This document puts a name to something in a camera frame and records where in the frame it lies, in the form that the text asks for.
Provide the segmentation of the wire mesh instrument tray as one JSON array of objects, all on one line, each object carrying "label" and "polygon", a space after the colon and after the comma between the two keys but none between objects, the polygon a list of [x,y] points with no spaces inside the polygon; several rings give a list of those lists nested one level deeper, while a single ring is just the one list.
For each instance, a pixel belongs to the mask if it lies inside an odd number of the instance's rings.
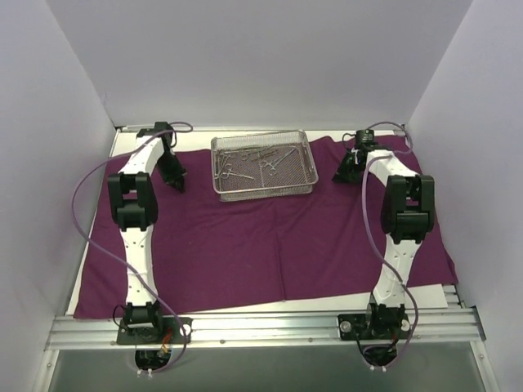
[{"label": "wire mesh instrument tray", "polygon": [[[269,176],[258,162],[272,161],[284,155],[293,146],[297,150],[277,167],[277,173]],[[275,148],[270,156],[254,157],[249,160],[229,158],[221,151],[230,149]],[[319,180],[315,160],[307,135],[302,130],[271,131],[242,136],[215,137],[211,141],[212,186],[222,202],[239,202],[260,198],[309,194]],[[225,163],[231,163],[235,172],[253,176],[254,180],[231,177],[217,178]]]}]

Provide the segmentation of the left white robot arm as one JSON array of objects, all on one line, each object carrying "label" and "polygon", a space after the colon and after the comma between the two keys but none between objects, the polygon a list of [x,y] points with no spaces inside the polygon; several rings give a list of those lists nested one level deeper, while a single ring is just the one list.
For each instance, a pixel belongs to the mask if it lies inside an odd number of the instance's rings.
[{"label": "left white robot arm", "polygon": [[127,262],[127,296],[122,329],[146,342],[164,334],[162,306],[154,282],[152,236],[159,218],[159,205],[152,174],[158,171],[164,184],[185,191],[186,169],[173,152],[176,126],[192,131],[187,122],[156,122],[136,135],[136,152],[123,167],[108,176],[110,212],[123,240]]}]

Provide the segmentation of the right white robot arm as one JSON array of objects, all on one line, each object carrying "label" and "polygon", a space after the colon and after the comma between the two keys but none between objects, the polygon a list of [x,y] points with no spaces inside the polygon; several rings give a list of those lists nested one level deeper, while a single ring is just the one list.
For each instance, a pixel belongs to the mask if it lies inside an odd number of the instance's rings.
[{"label": "right white robot arm", "polygon": [[378,252],[382,269],[363,319],[364,330],[375,337],[383,336],[392,325],[405,323],[406,283],[413,259],[435,224],[435,181],[401,162],[395,152],[375,140],[374,130],[358,130],[354,146],[346,149],[333,182],[362,185],[364,225],[372,247],[369,218],[366,215],[366,186],[370,175],[385,189],[380,225],[386,238],[385,252]]}]

